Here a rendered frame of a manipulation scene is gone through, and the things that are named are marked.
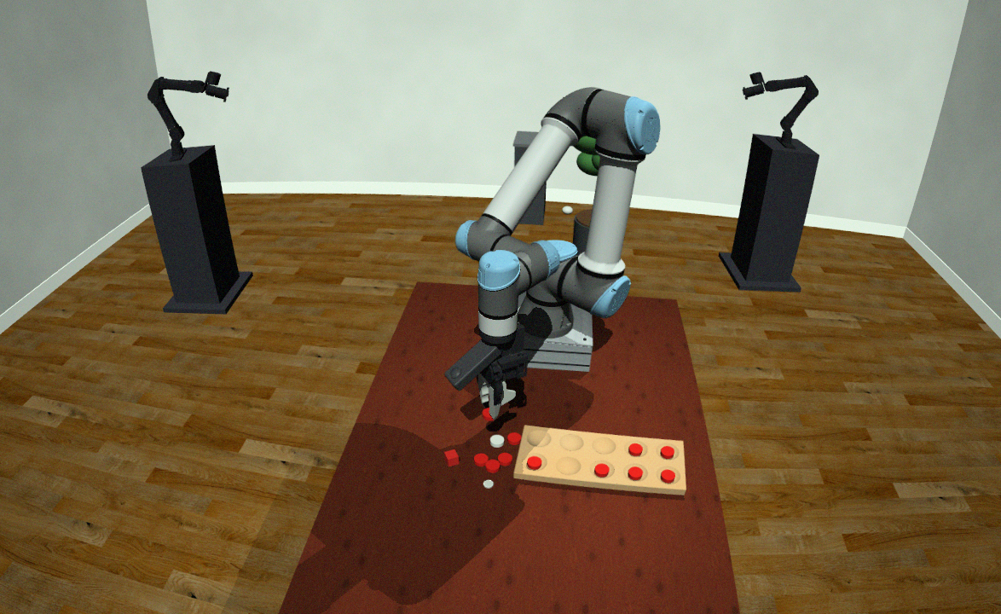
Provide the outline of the tan tray with round pockets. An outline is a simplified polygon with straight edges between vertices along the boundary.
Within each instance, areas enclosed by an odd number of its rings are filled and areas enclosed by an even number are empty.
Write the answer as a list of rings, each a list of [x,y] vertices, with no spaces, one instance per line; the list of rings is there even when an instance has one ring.
[[[628,452],[630,444],[633,443],[642,446],[642,454],[639,457],[634,457]],[[660,452],[664,446],[674,449],[674,457],[665,459],[661,456]],[[530,457],[541,458],[540,469],[528,468],[527,461]],[[597,464],[607,464],[610,469],[607,477],[597,477],[594,473]],[[642,470],[641,479],[629,478],[628,470],[634,466]],[[661,480],[664,470],[675,473],[672,483]],[[513,478],[627,492],[685,496],[684,443],[676,440],[593,434],[593,432],[524,425]]]

